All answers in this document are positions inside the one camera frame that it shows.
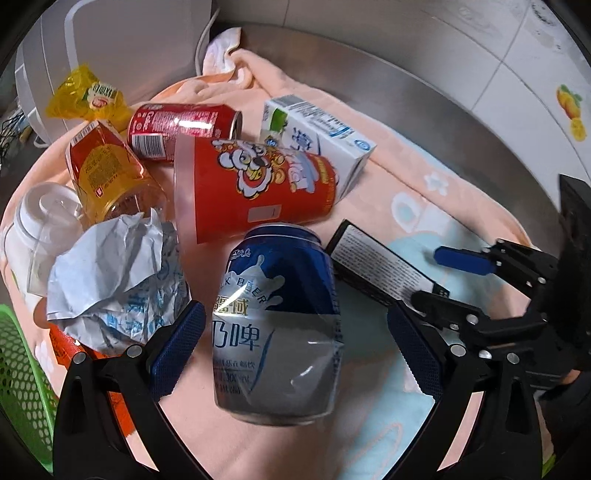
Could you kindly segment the black small carton box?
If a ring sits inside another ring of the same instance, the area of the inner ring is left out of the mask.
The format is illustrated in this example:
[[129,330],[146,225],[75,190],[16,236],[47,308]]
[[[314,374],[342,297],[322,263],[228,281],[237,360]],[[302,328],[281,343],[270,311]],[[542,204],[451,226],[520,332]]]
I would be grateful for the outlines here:
[[372,302],[411,306],[419,291],[450,296],[448,289],[349,220],[339,223],[325,251],[332,259],[343,311],[362,311]]

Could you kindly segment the orange snack packet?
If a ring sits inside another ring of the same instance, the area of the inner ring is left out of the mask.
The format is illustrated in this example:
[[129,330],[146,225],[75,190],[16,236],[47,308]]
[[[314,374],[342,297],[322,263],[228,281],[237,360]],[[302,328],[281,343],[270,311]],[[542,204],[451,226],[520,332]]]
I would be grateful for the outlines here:
[[[107,358],[107,355],[81,344],[53,324],[49,327],[49,337],[57,363],[66,369],[69,368],[73,357],[77,353],[85,353],[93,360]],[[124,403],[123,396],[119,392],[110,392],[109,399],[121,432],[125,437],[128,437],[135,431],[135,427]]]

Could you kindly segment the white paper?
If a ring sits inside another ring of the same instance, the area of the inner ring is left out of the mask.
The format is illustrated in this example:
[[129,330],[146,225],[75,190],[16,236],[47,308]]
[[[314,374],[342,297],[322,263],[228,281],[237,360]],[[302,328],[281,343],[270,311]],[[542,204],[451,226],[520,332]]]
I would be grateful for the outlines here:
[[104,355],[144,345],[189,301],[177,232],[151,209],[91,226],[59,255],[48,279],[46,318]]

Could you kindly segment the blue milk beer can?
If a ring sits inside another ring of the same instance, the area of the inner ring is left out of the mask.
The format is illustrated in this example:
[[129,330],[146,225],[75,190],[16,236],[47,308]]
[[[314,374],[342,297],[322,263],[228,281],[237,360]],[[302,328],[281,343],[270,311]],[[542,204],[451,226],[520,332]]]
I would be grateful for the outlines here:
[[342,360],[332,260],[310,229],[252,228],[233,248],[212,312],[216,405],[259,425],[305,425],[334,408]]

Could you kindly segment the white milk carton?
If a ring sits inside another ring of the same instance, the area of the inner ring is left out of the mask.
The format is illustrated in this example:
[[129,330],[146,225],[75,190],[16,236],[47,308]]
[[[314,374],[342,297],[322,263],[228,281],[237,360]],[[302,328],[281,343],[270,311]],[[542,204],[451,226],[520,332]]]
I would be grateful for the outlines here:
[[337,200],[352,190],[376,143],[296,95],[266,100],[259,141],[328,159],[338,176]]

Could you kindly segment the red yellow drink carton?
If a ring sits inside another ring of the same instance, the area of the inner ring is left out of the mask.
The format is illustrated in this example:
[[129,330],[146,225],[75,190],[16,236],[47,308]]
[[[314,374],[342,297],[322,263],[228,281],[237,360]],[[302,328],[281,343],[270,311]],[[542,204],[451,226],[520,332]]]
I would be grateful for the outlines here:
[[151,211],[165,216],[164,190],[110,123],[94,120],[84,126],[70,140],[65,158],[90,223]]

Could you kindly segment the red cola can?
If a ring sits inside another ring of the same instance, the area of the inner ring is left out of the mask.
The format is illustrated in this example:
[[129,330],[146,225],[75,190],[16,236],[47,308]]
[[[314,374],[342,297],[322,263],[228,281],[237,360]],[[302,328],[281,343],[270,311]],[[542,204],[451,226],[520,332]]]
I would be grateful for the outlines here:
[[142,160],[171,163],[179,134],[235,139],[242,133],[242,112],[225,104],[144,103],[132,115],[127,142]]

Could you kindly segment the yellow plastic wrapper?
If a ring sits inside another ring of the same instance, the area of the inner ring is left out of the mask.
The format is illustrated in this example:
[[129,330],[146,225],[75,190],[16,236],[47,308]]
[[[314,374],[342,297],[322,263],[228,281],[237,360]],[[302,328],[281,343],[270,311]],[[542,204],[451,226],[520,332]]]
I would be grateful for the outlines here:
[[107,121],[118,132],[127,129],[132,116],[122,91],[102,82],[87,64],[70,72],[49,100],[45,113],[64,120]]

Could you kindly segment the green plastic waste basket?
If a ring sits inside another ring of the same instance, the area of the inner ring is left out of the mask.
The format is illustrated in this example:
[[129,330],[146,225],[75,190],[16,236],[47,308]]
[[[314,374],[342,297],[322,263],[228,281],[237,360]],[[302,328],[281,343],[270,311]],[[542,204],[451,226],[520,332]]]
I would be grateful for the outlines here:
[[1,407],[32,455],[53,473],[53,431],[58,398],[13,311],[1,305]]

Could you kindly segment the peach flower-print blanket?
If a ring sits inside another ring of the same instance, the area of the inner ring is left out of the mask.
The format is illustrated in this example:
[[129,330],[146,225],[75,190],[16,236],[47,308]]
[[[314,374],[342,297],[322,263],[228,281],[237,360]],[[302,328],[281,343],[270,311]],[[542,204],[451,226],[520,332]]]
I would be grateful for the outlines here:
[[[370,138],[374,153],[332,215],[315,223],[328,240],[342,220],[410,260],[460,301],[494,318],[520,315],[526,298],[496,277],[438,266],[441,245],[479,249],[499,238],[531,244],[531,232],[487,194],[388,126],[324,91],[297,82],[262,57],[238,49],[231,70],[174,83],[159,102],[224,103],[243,114],[256,140],[267,99],[294,94]],[[410,444],[432,408],[386,325],[384,308],[339,287],[344,357],[335,410],[304,427],[247,424],[214,401],[211,338],[204,336],[161,408],[192,454],[217,479],[379,479]]]

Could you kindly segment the white cloth rag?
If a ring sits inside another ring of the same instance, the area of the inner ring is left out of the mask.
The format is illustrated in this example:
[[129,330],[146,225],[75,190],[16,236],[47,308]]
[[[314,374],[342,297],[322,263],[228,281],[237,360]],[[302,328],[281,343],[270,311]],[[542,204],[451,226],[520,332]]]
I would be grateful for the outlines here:
[[201,74],[224,79],[231,78],[236,69],[231,54],[238,49],[240,41],[242,41],[242,28],[240,27],[228,28],[218,34],[207,45],[201,63]]

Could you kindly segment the white microwave oven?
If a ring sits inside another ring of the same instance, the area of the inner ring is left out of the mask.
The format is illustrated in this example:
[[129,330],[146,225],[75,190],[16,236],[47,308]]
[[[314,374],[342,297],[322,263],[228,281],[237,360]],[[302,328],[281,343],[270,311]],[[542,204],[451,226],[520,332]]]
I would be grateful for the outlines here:
[[207,0],[55,2],[16,52],[17,95],[35,133],[50,144],[76,126],[45,109],[79,65],[119,89],[127,104],[197,76],[214,7]]

